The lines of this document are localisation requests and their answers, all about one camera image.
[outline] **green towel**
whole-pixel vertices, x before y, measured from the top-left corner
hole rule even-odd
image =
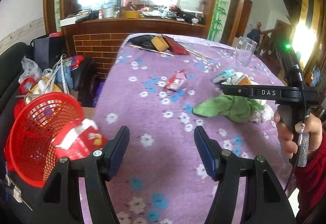
[[[226,116],[234,122],[241,123],[250,120],[255,111],[262,111],[265,107],[254,99],[242,96],[221,95],[208,99],[195,106],[193,112],[203,117]]]

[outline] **glass cup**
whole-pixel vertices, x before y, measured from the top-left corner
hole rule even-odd
[[[257,42],[250,38],[239,38],[236,46],[236,60],[243,66],[248,67],[251,61],[251,57],[257,47]]]

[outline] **screw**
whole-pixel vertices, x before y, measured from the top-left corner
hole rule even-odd
[[[96,151],[93,152],[93,155],[95,157],[101,156],[102,155],[102,151],[101,150],[96,150]]]
[[[68,157],[61,157],[61,158],[59,159],[59,161],[60,161],[61,163],[65,163],[67,160],[68,160]]]
[[[223,156],[230,156],[231,152],[229,150],[222,150],[222,155]]]
[[[257,156],[257,161],[258,162],[264,162],[265,161],[265,157],[264,156]]]

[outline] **brick pattern panel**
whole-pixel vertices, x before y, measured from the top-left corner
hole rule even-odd
[[[75,35],[76,53],[92,57],[100,80],[105,81],[115,63],[119,48],[128,35],[130,33]]]

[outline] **purple floral tablecloth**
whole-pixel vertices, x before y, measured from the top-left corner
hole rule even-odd
[[[197,125],[238,156],[264,155],[283,187],[291,171],[281,155],[273,120],[237,124],[223,116],[205,118],[192,113],[195,105],[221,93],[211,79],[227,68],[246,73],[261,85],[282,82],[255,56],[244,67],[228,46],[172,37],[211,59],[169,57],[132,48],[125,41],[97,103],[93,119],[105,137],[112,139],[121,126],[130,129],[118,175],[107,183],[121,224],[204,223],[217,183],[207,175],[196,149],[193,133]],[[166,81],[181,69],[188,77],[185,88],[177,92],[164,89]],[[274,102],[268,104],[276,110]],[[82,179],[79,186],[85,223],[92,223]],[[240,222],[244,191],[245,179],[241,179],[233,223]]]

